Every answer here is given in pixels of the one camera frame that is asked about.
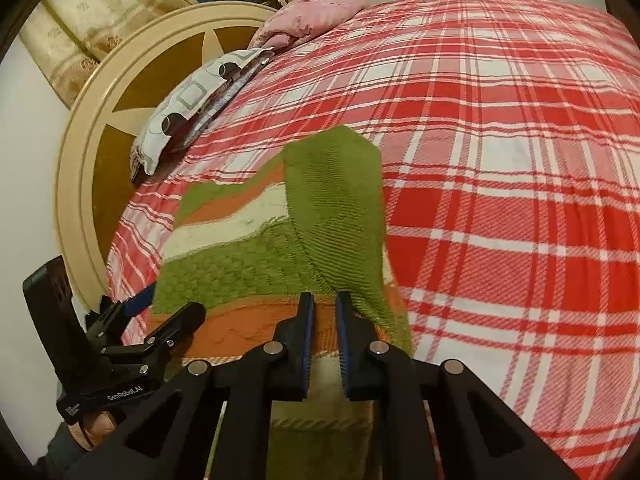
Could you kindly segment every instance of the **bed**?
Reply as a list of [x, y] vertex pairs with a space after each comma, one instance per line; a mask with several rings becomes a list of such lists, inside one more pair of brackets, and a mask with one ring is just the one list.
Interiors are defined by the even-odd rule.
[[460, 358], [581, 478], [605, 478], [640, 425], [640, 52], [625, 27], [551, 0], [369, 7], [276, 56], [169, 177], [134, 191], [130, 134], [148, 109], [270, 12], [170, 14], [84, 88], [57, 180], [81, 299], [123, 301], [156, 279], [190, 183], [244, 182], [285, 143], [346, 124], [382, 152], [415, 357]]

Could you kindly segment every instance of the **orange stripe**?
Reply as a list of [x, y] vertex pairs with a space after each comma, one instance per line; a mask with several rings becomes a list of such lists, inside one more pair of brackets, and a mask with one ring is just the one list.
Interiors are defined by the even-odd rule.
[[262, 179], [244, 187], [238, 194], [213, 199], [203, 204], [199, 209], [188, 215], [180, 222], [180, 227], [201, 222], [212, 222], [226, 218], [242, 208], [251, 200], [260, 196], [268, 186], [284, 182], [284, 164], [281, 160], [275, 163], [273, 169]]
[[[316, 320], [312, 354], [338, 350], [335, 328], [335, 297], [314, 295]], [[235, 357], [273, 338], [276, 324], [296, 315], [299, 296], [262, 296], [233, 301], [211, 310], [194, 334], [191, 345], [182, 357]], [[151, 332], [168, 319], [168, 314], [152, 314], [147, 330]], [[378, 337], [389, 341], [388, 335], [376, 327]]]

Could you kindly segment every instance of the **pillow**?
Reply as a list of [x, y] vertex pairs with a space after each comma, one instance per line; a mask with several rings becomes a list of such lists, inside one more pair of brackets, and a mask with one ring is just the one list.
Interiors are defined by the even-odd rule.
[[[163, 150], [184, 150], [215, 115], [271, 59], [264, 48], [235, 50], [201, 66], [164, 98], [152, 113], [129, 154], [132, 180], [142, 169], [153, 175]], [[200, 113], [205, 120], [199, 120]]]

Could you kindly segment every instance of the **dark sleeve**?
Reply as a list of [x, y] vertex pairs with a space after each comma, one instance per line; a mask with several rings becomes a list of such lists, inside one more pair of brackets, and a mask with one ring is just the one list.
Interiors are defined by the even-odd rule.
[[47, 446], [47, 454], [36, 462], [36, 469], [46, 480], [62, 480], [73, 464], [80, 460], [86, 451], [71, 436], [63, 422]]

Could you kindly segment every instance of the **metal screw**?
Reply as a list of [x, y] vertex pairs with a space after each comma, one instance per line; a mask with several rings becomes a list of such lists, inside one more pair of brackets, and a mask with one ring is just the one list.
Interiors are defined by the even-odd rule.
[[465, 365], [457, 359], [449, 359], [445, 361], [444, 369], [450, 374], [458, 375], [465, 371]]
[[265, 354], [276, 355], [284, 350], [284, 345], [280, 341], [269, 341], [262, 347]]
[[389, 352], [389, 344], [384, 341], [376, 340], [369, 343], [369, 350], [374, 354], [386, 354]]
[[202, 375], [209, 369], [209, 363], [203, 361], [202, 359], [198, 359], [196, 361], [191, 361], [189, 366], [187, 366], [187, 371], [191, 375]]

